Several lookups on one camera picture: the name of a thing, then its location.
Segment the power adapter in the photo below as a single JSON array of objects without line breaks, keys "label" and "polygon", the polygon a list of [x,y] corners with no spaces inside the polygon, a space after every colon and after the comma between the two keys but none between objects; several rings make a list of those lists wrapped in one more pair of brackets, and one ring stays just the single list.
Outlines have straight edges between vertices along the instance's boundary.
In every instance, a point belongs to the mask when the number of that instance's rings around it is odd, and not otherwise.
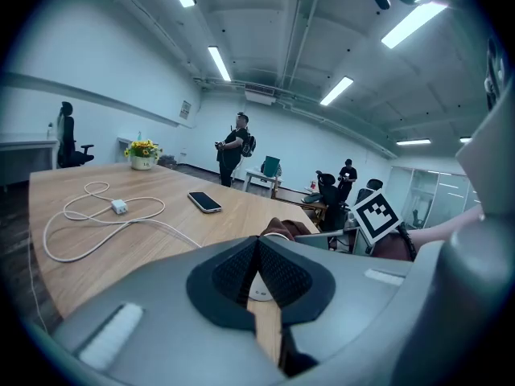
[{"label": "power adapter", "polygon": [[127,203],[121,199],[113,200],[111,202],[111,207],[117,215],[123,215],[127,213]]}]

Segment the air conditioner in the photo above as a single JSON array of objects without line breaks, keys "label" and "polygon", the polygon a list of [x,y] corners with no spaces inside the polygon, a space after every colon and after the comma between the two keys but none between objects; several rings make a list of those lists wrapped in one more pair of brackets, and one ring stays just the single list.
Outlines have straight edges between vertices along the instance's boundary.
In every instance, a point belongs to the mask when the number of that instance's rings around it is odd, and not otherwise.
[{"label": "air conditioner", "polygon": [[262,105],[272,105],[275,103],[275,89],[260,86],[259,84],[245,84],[245,97],[248,101],[255,101]]}]

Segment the man standing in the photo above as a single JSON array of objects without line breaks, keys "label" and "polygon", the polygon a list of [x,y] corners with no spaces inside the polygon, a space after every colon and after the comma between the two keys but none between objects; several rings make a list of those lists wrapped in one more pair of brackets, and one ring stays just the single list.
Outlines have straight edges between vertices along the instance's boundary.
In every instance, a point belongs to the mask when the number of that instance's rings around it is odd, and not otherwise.
[{"label": "man standing", "polygon": [[340,170],[338,180],[340,180],[340,185],[338,186],[340,190],[340,202],[344,202],[351,192],[352,184],[357,180],[357,172],[356,169],[352,167],[352,160],[350,158],[345,160],[345,167],[342,167]]},{"label": "man standing", "polygon": [[222,186],[231,187],[231,175],[240,162],[242,145],[249,136],[247,131],[248,123],[249,118],[243,113],[238,113],[236,116],[236,129],[227,136],[225,142],[215,143],[215,147],[218,149],[216,160],[220,163]]}]

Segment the flower pot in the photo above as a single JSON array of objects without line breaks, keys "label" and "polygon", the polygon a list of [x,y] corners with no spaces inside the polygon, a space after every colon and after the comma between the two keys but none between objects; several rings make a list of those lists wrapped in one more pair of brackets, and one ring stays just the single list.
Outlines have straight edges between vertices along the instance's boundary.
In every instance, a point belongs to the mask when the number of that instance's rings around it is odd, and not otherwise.
[{"label": "flower pot", "polygon": [[155,164],[155,158],[140,158],[138,156],[130,156],[130,165],[135,170],[150,170]]}]

